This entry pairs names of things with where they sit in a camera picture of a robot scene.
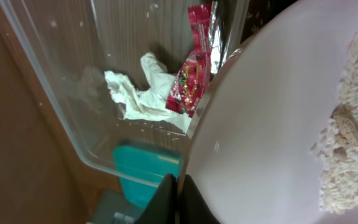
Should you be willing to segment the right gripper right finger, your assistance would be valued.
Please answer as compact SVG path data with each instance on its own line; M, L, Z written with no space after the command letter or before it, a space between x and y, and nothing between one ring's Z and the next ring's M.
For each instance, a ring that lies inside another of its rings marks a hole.
M220 224L188 174L183 183L179 213L183 224Z

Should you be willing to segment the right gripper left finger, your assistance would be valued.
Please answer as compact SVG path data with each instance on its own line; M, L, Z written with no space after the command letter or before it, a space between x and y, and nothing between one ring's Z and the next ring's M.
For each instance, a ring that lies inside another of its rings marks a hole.
M177 204L177 182L172 174L162 179L154 196L150 200L135 224L175 224Z

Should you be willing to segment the large white plate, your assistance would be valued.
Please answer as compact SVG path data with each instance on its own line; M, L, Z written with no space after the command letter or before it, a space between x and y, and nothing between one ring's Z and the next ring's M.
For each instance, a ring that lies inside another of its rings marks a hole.
M193 117L186 173L220 223L358 223L319 209L310 154L337 104L358 1L297 1L214 77Z

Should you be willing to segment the white napkin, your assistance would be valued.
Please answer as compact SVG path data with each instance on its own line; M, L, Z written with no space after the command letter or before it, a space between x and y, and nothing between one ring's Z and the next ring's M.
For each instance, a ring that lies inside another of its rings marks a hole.
M186 133L191 118L165 107L175 76L167 72L167 67L152 52L143 55L140 64L150 86L148 90L137 89L127 75L113 71L104 73L113 102L125 105L121 110L123 118L166 121Z

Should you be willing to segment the red snack wrapper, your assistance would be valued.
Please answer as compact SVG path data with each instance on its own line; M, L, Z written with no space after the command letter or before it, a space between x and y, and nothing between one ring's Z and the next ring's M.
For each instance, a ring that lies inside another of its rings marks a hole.
M221 66L223 38L219 2L188 8L193 50L179 69L166 101L166 109L192 117Z

